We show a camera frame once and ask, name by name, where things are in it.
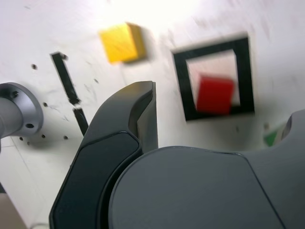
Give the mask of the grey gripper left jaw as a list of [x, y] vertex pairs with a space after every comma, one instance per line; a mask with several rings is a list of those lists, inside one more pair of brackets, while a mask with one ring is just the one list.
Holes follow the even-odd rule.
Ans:
[[158, 148], [156, 84], [132, 83], [108, 98], [84, 135], [49, 215], [52, 229], [106, 229], [124, 169]]

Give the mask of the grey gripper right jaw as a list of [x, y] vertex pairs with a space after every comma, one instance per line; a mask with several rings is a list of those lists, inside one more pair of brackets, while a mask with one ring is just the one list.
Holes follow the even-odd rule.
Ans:
[[260, 151], [165, 147], [144, 154], [111, 194], [111, 229], [302, 229], [305, 113]]

